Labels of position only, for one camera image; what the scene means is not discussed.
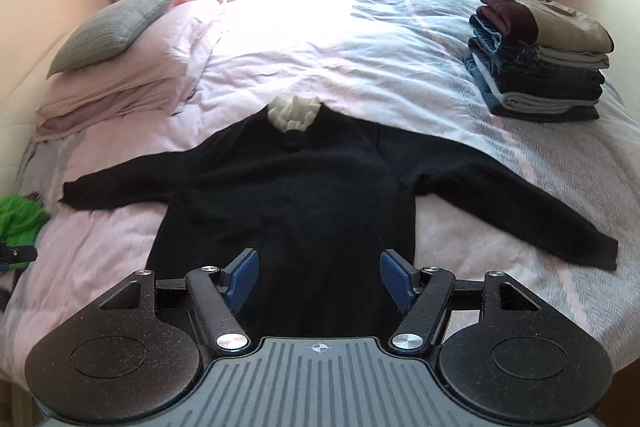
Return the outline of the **pink pillow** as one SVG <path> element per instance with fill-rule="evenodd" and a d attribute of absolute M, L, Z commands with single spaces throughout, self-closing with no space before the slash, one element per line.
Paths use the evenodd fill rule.
<path fill-rule="evenodd" d="M 165 79 L 82 103 L 70 112 L 44 118 L 35 127 L 34 141 L 63 139 L 93 124 L 131 113 L 159 110 L 165 115 L 174 115 L 194 95 L 197 85 L 198 82 L 189 77 Z"/>
<path fill-rule="evenodd" d="M 220 38 L 222 7 L 191 1 L 159 18 L 125 52 L 73 72 L 61 72 L 50 86 L 37 115 L 62 115 L 82 103 L 165 79 L 200 81 Z"/>

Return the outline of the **grey checked cushion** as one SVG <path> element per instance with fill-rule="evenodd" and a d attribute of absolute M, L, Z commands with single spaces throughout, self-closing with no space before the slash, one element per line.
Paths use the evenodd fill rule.
<path fill-rule="evenodd" d="M 119 0 L 95 12 L 67 38 L 47 77 L 103 62 L 126 51 L 175 0 Z"/>

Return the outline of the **pink and blue duvet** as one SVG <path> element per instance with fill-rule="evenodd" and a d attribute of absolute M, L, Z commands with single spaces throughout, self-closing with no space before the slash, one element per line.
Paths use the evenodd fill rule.
<path fill-rule="evenodd" d="M 38 193 L 51 221 L 38 259 L 1 315 L 1 377 L 24 383 L 28 352 L 107 287 L 141 269 L 165 213 L 139 204 L 77 212 L 62 186 L 130 158 L 187 150 L 279 94 L 478 148 L 570 205 L 618 242 L 613 273 L 554 259 L 430 196 L 416 203 L 416 263 L 476 279 L 510 272 L 608 349 L 616 369 L 639 356 L 639 126 L 613 87 L 599 118 L 576 124 L 492 116 L 463 64 L 478 0 L 241 1 L 203 15 L 206 65 L 174 116 L 133 113 L 65 139 L 25 145 L 17 192 Z"/>

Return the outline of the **beige folded garment on top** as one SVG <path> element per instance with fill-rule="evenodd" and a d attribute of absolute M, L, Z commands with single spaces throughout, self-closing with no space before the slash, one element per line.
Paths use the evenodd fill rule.
<path fill-rule="evenodd" d="M 538 38 L 529 46 L 568 51 L 609 54 L 614 41 L 593 17 L 549 0 L 515 0 L 526 5 L 538 25 Z"/>

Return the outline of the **dark maroon folded garment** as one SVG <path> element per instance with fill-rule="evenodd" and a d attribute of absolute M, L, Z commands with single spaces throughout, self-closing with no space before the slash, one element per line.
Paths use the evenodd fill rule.
<path fill-rule="evenodd" d="M 486 17 L 501 35 L 526 44 L 535 44 L 538 25 L 530 9 L 515 0 L 480 0 L 477 12 Z"/>

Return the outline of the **upper pink pillow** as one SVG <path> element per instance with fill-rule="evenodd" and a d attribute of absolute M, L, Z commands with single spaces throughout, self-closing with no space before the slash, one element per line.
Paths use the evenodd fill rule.
<path fill-rule="evenodd" d="M 165 79 L 200 81 L 220 38 L 222 7 L 191 1 L 159 18 L 125 52 L 73 72 L 61 72 L 50 86 L 37 115 L 62 115 L 82 103 Z"/>

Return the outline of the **lower pink pillow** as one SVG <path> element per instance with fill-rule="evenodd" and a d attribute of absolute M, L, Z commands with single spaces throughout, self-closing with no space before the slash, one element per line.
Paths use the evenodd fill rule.
<path fill-rule="evenodd" d="M 93 124 L 131 113 L 159 110 L 165 115 L 174 115 L 194 95 L 197 85 L 198 82 L 189 77 L 165 79 L 82 103 L 70 112 L 44 118 L 35 127 L 34 141 L 63 139 Z"/>

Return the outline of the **grey folded garment lower stack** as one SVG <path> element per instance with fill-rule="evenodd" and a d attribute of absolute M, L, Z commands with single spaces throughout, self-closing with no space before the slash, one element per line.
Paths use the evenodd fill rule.
<path fill-rule="evenodd" d="M 519 75 L 506 78 L 491 75 L 489 62 L 478 53 L 465 59 L 490 113 L 530 121 L 573 121 L 598 119 L 596 106 L 602 89 L 572 90 Z"/>

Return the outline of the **black sweater with white collar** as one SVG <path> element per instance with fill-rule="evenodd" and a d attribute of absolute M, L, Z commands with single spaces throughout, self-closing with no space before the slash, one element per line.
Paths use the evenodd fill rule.
<path fill-rule="evenodd" d="M 616 267 L 615 239 L 480 150 L 327 107 L 303 131 L 258 112 L 192 150 L 67 182 L 62 199 L 164 204 L 148 258 L 161 279 L 255 249 L 259 277 L 239 315 L 252 337 L 381 338 L 400 315 L 378 262 L 387 249 L 413 259 L 416 199 L 430 194 L 565 261 Z"/>

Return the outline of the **green knitted garment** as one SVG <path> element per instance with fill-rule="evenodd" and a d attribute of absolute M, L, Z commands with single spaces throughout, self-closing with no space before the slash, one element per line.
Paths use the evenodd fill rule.
<path fill-rule="evenodd" d="M 8 246 L 35 245 L 38 233 L 50 220 L 39 202 L 17 194 L 0 200 L 0 239 Z"/>

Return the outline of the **folded blue jeans stack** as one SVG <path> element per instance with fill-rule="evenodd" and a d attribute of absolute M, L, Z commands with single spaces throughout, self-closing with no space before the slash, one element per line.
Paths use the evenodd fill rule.
<path fill-rule="evenodd" d="M 489 62 L 491 75 L 506 78 L 519 75 L 532 81 L 572 89 L 602 89 L 602 72 L 610 66 L 608 56 L 601 53 L 566 52 L 544 46 L 526 46 L 521 41 L 500 34 L 497 28 L 476 11 L 470 17 L 473 37 L 468 41 L 468 52 L 484 56 Z"/>

